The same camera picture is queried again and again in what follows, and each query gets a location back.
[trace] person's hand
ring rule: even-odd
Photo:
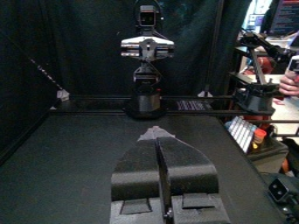
[[[294,82],[292,79],[289,79],[286,77],[286,75],[284,75],[284,77],[280,79],[280,83],[278,83],[278,92],[282,95],[299,95],[299,86],[297,86],[297,82]]]

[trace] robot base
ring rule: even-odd
[[[164,116],[165,108],[161,107],[158,92],[133,95],[125,102],[124,111],[134,119],[157,119]]]

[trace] black backdrop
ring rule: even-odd
[[[250,0],[225,0],[209,92],[225,94],[229,61]],[[158,0],[162,35],[174,58],[153,64],[164,95],[196,95],[204,88],[217,0]],[[134,0],[0,1],[0,29],[73,95],[129,95],[136,59],[120,57],[120,41],[136,36]],[[0,149],[54,101],[54,86],[0,36]]]

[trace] cable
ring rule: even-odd
[[[10,37],[5,34],[2,29],[0,29],[1,35],[9,40],[10,44],[16,47],[16,49],[20,51],[22,56],[32,62],[32,64],[36,66],[36,69],[41,72],[44,77],[50,81],[50,83],[56,86],[58,90],[64,90],[61,85],[57,83],[57,81],[52,78],[52,76],[46,73],[46,71],[42,69],[42,66],[36,63],[36,61],[29,57],[24,49],[14,43],[14,41],[10,39]]]

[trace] black table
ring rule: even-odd
[[[0,168],[0,222],[108,223],[110,174],[148,128],[158,126],[214,164],[230,223],[282,223],[266,186],[220,121],[168,115],[50,115]]]

